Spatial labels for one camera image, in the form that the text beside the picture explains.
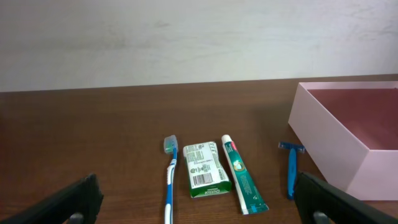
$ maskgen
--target white wall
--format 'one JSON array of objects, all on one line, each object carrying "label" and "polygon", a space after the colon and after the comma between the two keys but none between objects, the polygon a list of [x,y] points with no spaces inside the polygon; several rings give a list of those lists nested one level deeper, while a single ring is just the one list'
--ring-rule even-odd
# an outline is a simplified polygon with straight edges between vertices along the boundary
[{"label": "white wall", "polygon": [[381,73],[396,0],[0,1],[0,91]]}]

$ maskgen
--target toothpaste tube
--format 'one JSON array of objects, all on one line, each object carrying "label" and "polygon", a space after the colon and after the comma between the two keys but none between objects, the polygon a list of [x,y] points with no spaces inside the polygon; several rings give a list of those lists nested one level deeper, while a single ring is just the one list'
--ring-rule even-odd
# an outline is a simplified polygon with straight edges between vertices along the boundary
[{"label": "toothpaste tube", "polygon": [[222,138],[225,156],[231,168],[243,215],[265,212],[269,208],[263,201],[254,182],[246,170],[241,156],[231,137],[225,134]]}]

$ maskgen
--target blue razor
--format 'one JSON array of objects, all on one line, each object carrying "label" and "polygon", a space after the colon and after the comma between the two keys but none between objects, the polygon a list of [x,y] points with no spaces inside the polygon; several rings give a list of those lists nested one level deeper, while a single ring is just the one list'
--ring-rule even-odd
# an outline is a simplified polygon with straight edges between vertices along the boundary
[{"label": "blue razor", "polygon": [[289,149],[289,169],[287,171],[287,198],[293,200],[294,182],[297,176],[297,152],[304,153],[305,147],[302,145],[280,142],[280,149]]}]

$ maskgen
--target toothpaste tube cap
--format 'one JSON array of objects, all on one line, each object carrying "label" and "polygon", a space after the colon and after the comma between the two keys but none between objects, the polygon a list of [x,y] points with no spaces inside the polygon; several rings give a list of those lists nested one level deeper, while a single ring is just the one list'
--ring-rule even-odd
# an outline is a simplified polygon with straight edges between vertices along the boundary
[{"label": "toothpaste tube cap", "polygon": [[231,137],[227,134],[224,134],[223,137],[221,137],[221,140],[223,141],[223,144],[232,141]]}]

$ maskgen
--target razor head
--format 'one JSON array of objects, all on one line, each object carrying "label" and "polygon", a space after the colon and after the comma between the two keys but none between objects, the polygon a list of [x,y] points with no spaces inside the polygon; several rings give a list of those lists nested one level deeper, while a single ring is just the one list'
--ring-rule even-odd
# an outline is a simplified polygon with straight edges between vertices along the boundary
[{"label": "razor head", "polygon": [[298,144],[292,144],[289,142],[279,142],[278,148],[279,149],[295,149],[299,153],[305,152],[304,146],[298,145]]}]

